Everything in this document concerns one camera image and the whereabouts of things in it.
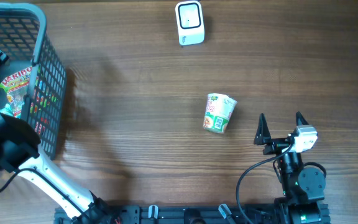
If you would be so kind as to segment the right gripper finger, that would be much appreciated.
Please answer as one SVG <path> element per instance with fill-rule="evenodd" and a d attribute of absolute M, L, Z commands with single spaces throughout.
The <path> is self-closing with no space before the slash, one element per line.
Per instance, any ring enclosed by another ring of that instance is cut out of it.
<path fill-rule="evenodd" d="M 303 117 L 300 111 L 296 113 L 296 125 L 297 126 L 304 126 L 308 125 L 307 120 Z"/>
<path fill-rule="evenodd" d="M 259 116 L 259 123 L 257 132 L 254 138 L 255 145 L 266 145 L 271 143 L 271 135 L 269 131 L 269 127 L 267 125 L 267 121 L 265 119 L 265 115 L 263 113 Z"/>

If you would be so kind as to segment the green gummy candy bag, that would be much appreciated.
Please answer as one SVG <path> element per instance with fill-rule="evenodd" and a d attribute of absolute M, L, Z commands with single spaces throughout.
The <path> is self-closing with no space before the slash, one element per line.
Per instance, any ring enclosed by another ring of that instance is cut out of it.
<path fill-rule="evenodd" d="M 25 104 L 24 96 L 27 94 L 32 66 L 19 70 L 12 75 L 7 76 L 0 83 L 0 89 L 6 94 L 7 103 L 0 109 L 1 113 L 21 117 L 22 107 Z"/>

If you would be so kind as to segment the instant noodle cup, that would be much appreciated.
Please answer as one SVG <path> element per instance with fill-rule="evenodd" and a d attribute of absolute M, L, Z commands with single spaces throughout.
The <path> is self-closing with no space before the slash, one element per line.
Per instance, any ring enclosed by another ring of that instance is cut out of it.
<path fill-rule="evenodd" d="M 228 95 L 210 93 L 207 96 L 203 128 L 218 134 L 224 134 L 237 101 Z"/>

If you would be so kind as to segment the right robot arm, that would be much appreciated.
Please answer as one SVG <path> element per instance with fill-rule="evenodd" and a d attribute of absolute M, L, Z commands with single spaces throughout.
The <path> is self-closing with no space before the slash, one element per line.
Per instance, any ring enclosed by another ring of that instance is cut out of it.
<path fill-rule="evenodd" d="M 322 223 L 318 202 L 324 200 L 326 170 L 316 162 L 304 163 L 301 154 L 313 148 L 318 132 L 300 112 L 296 127 L 285 138 L 272 138 L 264 114 L 254 139 L 264 147 L 263 154 L 273 155 L 273 169 L 282 185 L 284 197 L 274 201 L 279 223 Z"/>

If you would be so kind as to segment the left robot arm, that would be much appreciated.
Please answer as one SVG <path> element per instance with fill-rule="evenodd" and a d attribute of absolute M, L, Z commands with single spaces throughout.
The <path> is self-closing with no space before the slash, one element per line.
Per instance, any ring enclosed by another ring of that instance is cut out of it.
<path fill-rule="evenodd" d="M 0 113 L 0 170 L 21 176 L 56 201 L 72 223 L 111 223 L 109 206 L 69 179 L 46 155 L 26 121 Z"/>

